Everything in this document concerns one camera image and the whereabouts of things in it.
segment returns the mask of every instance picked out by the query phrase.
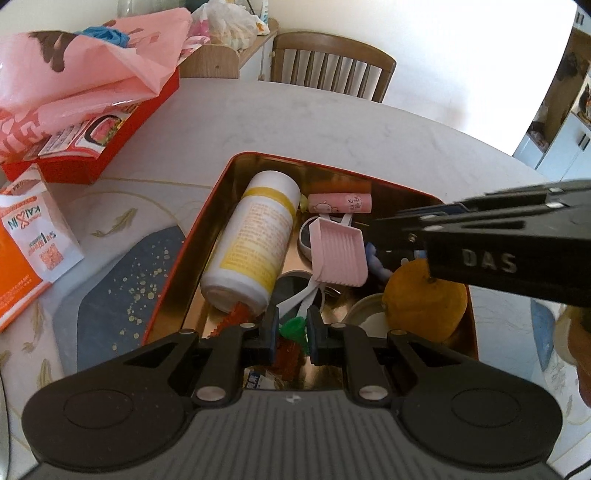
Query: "white plastic bottle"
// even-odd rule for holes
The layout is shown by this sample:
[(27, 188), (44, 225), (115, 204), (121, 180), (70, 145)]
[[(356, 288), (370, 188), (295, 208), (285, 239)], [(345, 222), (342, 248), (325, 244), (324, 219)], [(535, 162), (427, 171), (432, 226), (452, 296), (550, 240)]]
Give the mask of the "white plastic bottle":
[(267, 170), (252, 178), (201, 278), (209, 303), (229, 312), (240, 301), (256, 315), (267, 308), (299, 202), (287, 175)]

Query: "white wall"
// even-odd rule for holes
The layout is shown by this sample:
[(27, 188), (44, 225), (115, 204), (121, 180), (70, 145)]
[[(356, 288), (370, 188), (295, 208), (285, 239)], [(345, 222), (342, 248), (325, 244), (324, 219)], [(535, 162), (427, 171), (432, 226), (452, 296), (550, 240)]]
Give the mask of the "white wall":
[(12, 0), (0, 11), (0, 34), (81, 30), (117, 16), (117, 0)]
[[(261, 0), (253, 0), (255, 8)], [(398, 62), (384, 100), (512, 155), (544, 98), (573, 24), (572, 0), (269, 0), (285, 30), (355, 38)], [(12, 0), (0, 32), (75, 30), (116, 0)]]

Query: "pink scoop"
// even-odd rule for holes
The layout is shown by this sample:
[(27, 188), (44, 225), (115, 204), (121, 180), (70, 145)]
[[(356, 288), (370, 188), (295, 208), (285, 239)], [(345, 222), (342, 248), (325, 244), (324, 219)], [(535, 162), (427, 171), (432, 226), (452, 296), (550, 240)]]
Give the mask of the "pink scoop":
[(312, 278), (320, 283), (360, 287), (368, 278), (363, 233), (324, 218), (310, 224)]

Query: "orange package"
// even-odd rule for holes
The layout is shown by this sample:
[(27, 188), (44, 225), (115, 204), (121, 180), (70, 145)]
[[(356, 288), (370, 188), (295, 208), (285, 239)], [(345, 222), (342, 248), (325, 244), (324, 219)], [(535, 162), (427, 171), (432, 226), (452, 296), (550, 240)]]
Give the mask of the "orange package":
[(16, 243), (0, 228), (0, 332), (51, 283), (40, 279)]
[(83, 254), (36, 164), (0, 191), (0, 331)]

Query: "chair backrest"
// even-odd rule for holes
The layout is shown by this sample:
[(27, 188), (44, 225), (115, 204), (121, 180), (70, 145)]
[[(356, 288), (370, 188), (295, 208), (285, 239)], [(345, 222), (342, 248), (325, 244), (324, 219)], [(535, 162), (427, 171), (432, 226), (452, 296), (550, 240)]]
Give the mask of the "chair backrest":
[(271, 64), (271, 81), (281, 82), (283, 77), (283, 62), (285, 59), (286, 50), (295, 50), (294, 64), (291, 69), (290, 83), (297, 84), (298, 71), (300, 69), (300, 52), (309, 51), (308, 64), (306, 67), (306, 75), (304, 77), (303, 85), (310, 86), (312, 79), (312, 71), (314, 69), (314, 54), (324, 53), (322, 58), (322, 65), (316, 88), (324, 89), (324, 81), (326, 77), (326, 70), (329, 61), (329, 55), (338, 56), (333, 75), (330, 91), (335, 92), (340, 79), (340, 71), (343, 64), (343, 58), (352, 59), (347, 81), (343, 93), (351, 95), (351, 88), (353, 86), (353, 78), (355, 77), (355, 68), (357, 62), (365, 63), (365, 71), (359, 84), (357, 97), (362, 98), (365, 94), (365, 89), (368, 84), (369, 73), (371, 67), (381, 69), (378, 83), (376, 84), (372, 100), (374, 102), (382, 102), (386, 95), (386, 90), (394, 69), (396, 68), (396, 60), (390, 55), (384, 53), (378, 48), (372, 47), (365, 43), (361, 43), (351, 38), (338, 37), (336, 35), (329, 35), (326, 33), (317, 32), (290, 32), (277, 35), (273, 42), (273, 51), (275, 53)]

